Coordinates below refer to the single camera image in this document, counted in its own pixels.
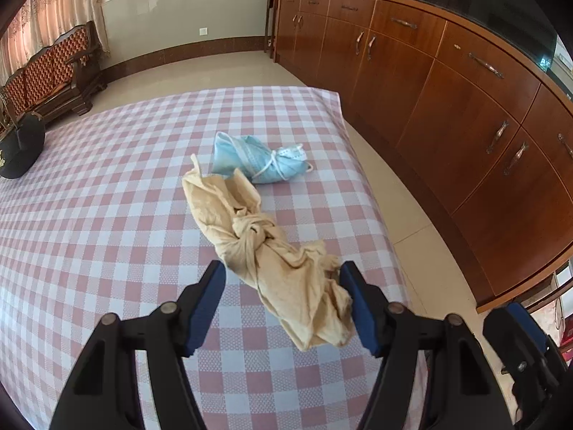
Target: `curtain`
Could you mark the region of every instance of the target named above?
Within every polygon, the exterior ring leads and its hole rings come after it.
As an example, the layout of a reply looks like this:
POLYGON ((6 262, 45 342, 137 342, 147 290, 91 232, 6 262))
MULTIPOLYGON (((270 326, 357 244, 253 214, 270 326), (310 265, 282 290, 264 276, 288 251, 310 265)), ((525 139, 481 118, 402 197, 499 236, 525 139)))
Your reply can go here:
POLYGON ((0 85, 43 47, 90 20, 109 51, 101 0, 26 0, 0 39, 0 85))

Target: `beige cloth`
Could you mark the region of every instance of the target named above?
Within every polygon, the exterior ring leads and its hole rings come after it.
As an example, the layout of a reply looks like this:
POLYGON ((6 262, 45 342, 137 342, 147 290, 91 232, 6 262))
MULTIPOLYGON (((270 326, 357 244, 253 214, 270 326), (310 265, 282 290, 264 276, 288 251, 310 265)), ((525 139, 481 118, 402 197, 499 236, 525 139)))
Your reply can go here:
POLYGON ((204 178, 197 157, 191 160, 195 167, 183 177, 185 196, 225 265, 258 291, 300 350, 348 343, 352 299, 333 279, 338 258, 326 253, 323 241, 300 249, 288 244, 282 229, 261 213, 261 197, 241 170, 228 179, 204 178))

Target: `blue face mask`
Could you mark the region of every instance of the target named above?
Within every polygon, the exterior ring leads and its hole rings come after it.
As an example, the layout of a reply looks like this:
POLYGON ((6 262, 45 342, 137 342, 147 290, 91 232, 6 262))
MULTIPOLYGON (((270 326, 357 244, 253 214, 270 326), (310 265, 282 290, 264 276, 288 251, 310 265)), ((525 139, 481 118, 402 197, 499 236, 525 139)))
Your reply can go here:
POLYGON ((230 176, 235 168, 239 168, 253 184, 288 181, 312 170, 301 144, 271 150, 256 137, 231 137, 218 132, 211 172, 230 176))

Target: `checkered tablecloth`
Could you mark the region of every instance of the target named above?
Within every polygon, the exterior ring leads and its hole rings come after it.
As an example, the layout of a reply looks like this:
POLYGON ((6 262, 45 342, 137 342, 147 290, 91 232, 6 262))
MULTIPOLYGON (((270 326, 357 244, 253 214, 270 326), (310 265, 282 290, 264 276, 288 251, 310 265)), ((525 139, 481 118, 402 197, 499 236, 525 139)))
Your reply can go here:
MULTIPOLYGON (((0 179, 0 381, 35 429, 48 428, 102 314, 147 315, 216 257, 180 181, 192 153, 208 169, 219 130, 254 134, 271 148, 302 143, 315 171, 257 186, 263 210, 290 242, 324 239, 388 298, 408 303, 337 94, 203 90, 95 114, 48 132, 26 175, 0 179)), ((184 363, 217 430, 355 428, 379 368, 358 338, 299 352, 233 273, 205 344, 184 363)), ((408 428, 421 412, 421 363, 408 428)), ((147 429, 158 428, 144 353, 138 375, 147 429)))

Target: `blue gripper pad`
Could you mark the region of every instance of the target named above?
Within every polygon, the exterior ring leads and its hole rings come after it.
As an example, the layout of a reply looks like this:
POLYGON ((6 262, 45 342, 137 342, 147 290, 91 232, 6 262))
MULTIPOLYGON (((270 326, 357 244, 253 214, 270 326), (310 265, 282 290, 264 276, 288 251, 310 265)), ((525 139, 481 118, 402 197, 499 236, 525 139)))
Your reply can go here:
POLYGON ((213 260, 199 283, 193 285, 199 290, 199 299, 189 318, 189 336, 185 343, 186 357, 193 355, 195 349, 201 347, 205 341, 225 289, 226 280, 225 266, 220 261, 213 260))
POLYGON ((534 342, 535 347, 539 349, 539 352, 545 354, 545 351, 547 350, 546 334, 529 314, 529 312, 518 302, 512 302, 511 304, 508 304, 505 309, 528 334, 528 336, 534 342))
POLYGON ((377 315, 382 314, 388 301, 377 286, 367 284, 354 262, 345 262, 340 267, 340 285, 352 298, 352 320, 362 346, 374 357, 380 357, 382 345, 377 338, 377 315))

